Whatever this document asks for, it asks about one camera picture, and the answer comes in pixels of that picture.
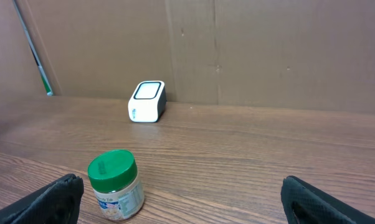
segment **wooden table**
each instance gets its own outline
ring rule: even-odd
[[[130,223],[286,223],[288,175],[375,218],[375,114],[168,103],[158,123],[140,124],[125,100],[66,97],[0,108],[0,208],[74,173],[80,223],[109,222],[87,167],[121,148],[146,194]]]

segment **brown cardboard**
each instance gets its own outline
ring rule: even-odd
[[[38,67],[12,1],[0,0],[0,107],[45,95]]]
[[[57,95],[375,112],[375,0],[18,0]]]

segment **green cap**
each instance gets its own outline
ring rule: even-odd
[[[88,166],[90,183],[98,192],[121,190],[133,182],[138,168],[128,150],[112,150],[96,157]]]

